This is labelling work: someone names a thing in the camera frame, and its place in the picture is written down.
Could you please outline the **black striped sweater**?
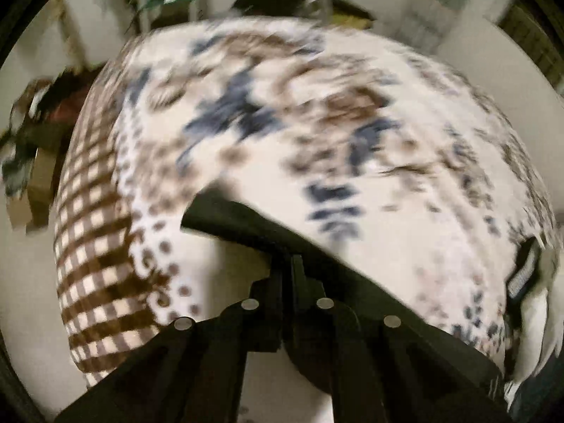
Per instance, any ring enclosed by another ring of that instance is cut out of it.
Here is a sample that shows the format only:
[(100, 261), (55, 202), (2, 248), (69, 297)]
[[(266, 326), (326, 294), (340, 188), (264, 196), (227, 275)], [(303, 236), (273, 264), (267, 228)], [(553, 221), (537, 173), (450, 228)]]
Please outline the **black striped sweater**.
[(385, 289), (339, 258), (325, 252), (283, 225), (273, 222), (240, 202), (213, 189), (196, 195), (184, 211), (181, 228), (202, 232), (243, 245), (275, 258), (298, 255), (306, 275), (324, 285), (329, 296), (350, 307), (358, 316), (381, 319), (396, 315), (423, 341), (495, 400), (503, 398), (503, 374), (477, 349), (423, 321)]

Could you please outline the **white folded garment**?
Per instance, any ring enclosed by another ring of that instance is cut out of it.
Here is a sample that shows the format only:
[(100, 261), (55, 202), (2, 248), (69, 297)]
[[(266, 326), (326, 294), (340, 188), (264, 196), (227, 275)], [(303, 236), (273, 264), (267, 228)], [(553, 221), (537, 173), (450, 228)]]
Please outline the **white folded garment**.
[(506, 281), (507, 314), (514, 334), (514, 366), (508, 370), (509, 405), (526, 380), (539, 376), (563, 351), (563, 247), (527, 239)]

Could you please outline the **floral bed blanket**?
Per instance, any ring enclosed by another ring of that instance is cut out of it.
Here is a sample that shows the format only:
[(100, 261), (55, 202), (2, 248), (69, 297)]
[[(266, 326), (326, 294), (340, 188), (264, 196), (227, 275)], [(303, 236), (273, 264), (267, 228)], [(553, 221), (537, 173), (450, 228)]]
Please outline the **floral bed blanket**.
[(263, 268), (184, 232), (216, 187), (337, 255), (500, 369), (524, 241), (561, 246), (496, 103), (388, 38), (298, 19), (188, 23), (125, 45), (81, 109), (55, 200), (57, 296), (89, 386)]

